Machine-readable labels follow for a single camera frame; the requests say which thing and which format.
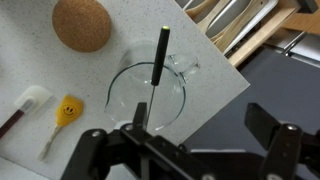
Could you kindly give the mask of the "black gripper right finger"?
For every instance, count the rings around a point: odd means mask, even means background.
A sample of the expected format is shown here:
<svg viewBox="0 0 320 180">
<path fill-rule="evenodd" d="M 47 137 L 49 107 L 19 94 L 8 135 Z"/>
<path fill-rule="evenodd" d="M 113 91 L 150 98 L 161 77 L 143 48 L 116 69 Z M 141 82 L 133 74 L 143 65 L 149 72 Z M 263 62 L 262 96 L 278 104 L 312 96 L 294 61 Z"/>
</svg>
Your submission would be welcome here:
<svg viewBox="0 0 320 180">
<path fill-rule="evenodd" d="M 267 150 L 281 124 L 257 103 L 247 105 L 244 124 L 260 145 Z"/>
</svg>

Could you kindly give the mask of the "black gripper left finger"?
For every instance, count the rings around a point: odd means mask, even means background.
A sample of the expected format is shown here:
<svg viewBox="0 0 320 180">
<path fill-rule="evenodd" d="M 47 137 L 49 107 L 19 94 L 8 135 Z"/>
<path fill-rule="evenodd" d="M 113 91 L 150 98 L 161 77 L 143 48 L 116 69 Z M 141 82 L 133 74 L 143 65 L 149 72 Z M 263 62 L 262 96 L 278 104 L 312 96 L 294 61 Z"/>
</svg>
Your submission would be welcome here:
<svg viewBox="0 0 320 180">
<path fill-rule="evenodd" d="M 133 124 L 145 130 L 147 128 L 147 103 L 139 102 L 134 114 Z"/>
</svg>

